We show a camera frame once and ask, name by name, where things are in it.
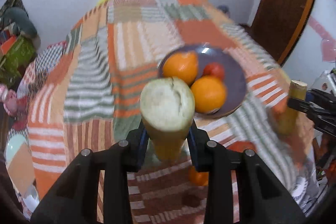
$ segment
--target tomato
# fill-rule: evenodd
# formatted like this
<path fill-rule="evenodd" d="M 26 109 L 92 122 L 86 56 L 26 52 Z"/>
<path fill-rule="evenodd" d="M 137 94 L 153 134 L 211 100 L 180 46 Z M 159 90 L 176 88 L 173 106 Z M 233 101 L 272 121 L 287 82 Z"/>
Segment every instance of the tomato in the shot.
<path fill-rule="evenodd" d="M 203 76 L 205 75 L 211 75 L 214 77 L 217 77 L 221 80 L 224 80 L 225 77 L 225 71 L 221 64 L 217 62 L 209 63 L 205 66 L 203 70 Z"/>

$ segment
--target fruit bowl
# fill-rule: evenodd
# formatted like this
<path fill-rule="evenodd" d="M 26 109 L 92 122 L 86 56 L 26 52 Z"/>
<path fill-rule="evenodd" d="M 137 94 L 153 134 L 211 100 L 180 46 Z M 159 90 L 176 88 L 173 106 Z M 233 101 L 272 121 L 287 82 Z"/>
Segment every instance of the fruit bowl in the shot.
<path fill-rule="evenodd" d="M 221 64 L 225 69 L 223 80 L 227 88 L 227 98 L 222 107 L 215 113 L 199 115 L 207 118 L 221 118 L 234 112 L 243 102 L 247 85 L 244 71 L 239 63 L 229 54 L 224 53 L 220 48 L 209 45 L 188 45 L 168 53 L 159 65 L 159 78 L 163 77 L 162 68 L 166 60 L 174 53 L 195 51 L 198 55 L 198 74 L 196 80 L 202 76 L 205 66 L 212 62 Z"/>

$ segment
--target cable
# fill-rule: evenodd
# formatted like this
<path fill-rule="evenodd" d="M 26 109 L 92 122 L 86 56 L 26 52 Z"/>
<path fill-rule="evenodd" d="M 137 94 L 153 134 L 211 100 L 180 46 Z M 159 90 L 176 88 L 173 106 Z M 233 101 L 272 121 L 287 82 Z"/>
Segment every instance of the cable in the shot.
<path fill-rule="evenodd" d="M 305 206 L 306 206 L 309 202 L 312 202 L 313 200 L 314 200 L 314 199 L 310 199 L 310 200 L 308 200 L 307 203 L 305 204 Z"/>
<path fill-rule="evenodd" d="M 322 193 L 324 192 L 324 189 L 327 187 L 327 185 L 325 185 L 321 191 L 321 193 L 319 194 L 319 196 L 316 198 L 315 202 L 308 208 L 308 210 L 304 213 L 305 215 L 314 207 L 314 205 L 316 204 L 316 202 L 319 200 L 320 196 L 322 195 Z"/>

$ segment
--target striped tablecloth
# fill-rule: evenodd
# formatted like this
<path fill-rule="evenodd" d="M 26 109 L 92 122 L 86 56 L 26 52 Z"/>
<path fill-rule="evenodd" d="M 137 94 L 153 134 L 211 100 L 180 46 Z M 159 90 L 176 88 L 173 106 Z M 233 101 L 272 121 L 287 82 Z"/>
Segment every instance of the striped tablecloth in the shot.
<path fill-rule="evenodd" d="M 29 110 L 29 143 L 40 196 L 82 149 L 108 149 L 138 127 L 140 92 L 157 77 L 158 64 L 167 53 L 205 42 L 240 63 L 248 93 L 233 114 L 218 120 L 195 117 L 196 125 L 224 146 L 238 140 L 253 142 L 290 191 L 300 160 L 289 155 L 268 123 L 268 112 L 284 110 L 288 89 L 271 56 L 207 0 L 110 0 L 87 12 L 65 42 L 40 54 L 20 85 L 18 95 Z M 310 143 L 311 124 L 303 116 L 297 131 L 300 143 Z M 305 154 L 306 147 L 296 150 Z M 159 165 L 149 155 L 139 173 L 128 174 L 134 222 L 202 223 L 207 188 L 188 182 L 190 165 L 188 153 L 171 166 Z M 234 172 L 232 182 L 238 221 Z M 102 171 L 97 205 L 101 222 L 103 188 Z M 200 203 L 189 205 L 190 196 Z"/>

